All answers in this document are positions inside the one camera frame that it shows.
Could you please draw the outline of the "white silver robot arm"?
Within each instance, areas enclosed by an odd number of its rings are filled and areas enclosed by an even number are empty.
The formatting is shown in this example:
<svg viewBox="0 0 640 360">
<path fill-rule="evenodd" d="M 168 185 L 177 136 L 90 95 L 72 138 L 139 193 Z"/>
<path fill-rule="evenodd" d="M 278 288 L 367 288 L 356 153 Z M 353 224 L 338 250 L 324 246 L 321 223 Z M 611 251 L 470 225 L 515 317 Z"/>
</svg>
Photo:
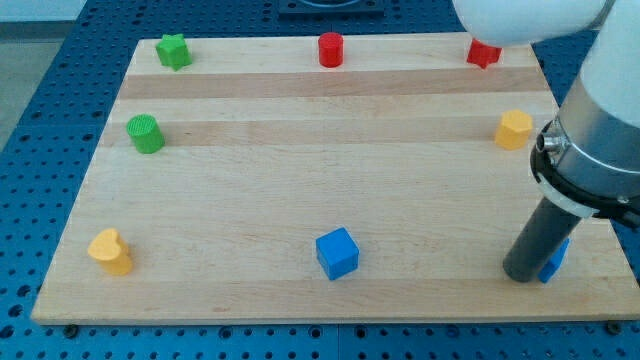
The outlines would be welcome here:
<svg viewBox="0 0 640 360">
<path fill-rule="evenodd" d="M 453 6 L 471 35 L 494 47 L 597 30 L 556 118 L 541 131 L 532 171 L 545 196 L 566 211 L 638 226 L 638 1 L 460 0 Z"/>
</svg>

